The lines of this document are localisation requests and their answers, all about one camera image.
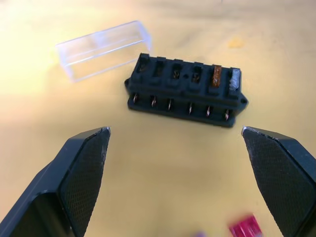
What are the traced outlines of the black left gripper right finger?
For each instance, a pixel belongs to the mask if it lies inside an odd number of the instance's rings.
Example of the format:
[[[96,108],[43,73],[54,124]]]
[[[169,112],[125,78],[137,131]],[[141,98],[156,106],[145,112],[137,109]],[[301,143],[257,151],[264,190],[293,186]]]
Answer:
[[[285,237],[316,235],[316,160],[296,139],[243,127],[260,193]]]

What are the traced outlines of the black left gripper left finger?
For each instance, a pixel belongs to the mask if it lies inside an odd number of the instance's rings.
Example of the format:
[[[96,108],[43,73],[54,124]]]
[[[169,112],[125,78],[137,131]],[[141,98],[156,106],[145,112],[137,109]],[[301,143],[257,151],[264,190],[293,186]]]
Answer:
[[[95,207],[109,127],[69,138],[33,178],[0,224],[2,237],[82,237]]]

